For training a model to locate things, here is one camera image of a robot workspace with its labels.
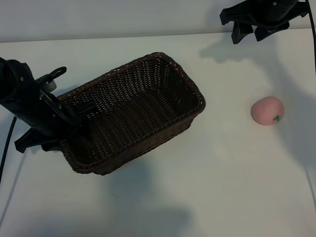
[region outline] brown wicker basket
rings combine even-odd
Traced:
[[[205,99],[181,66],[152,53],[58,97],[94,101],[77,139],[60,142],[74,171],[105,175],[188,129]]]

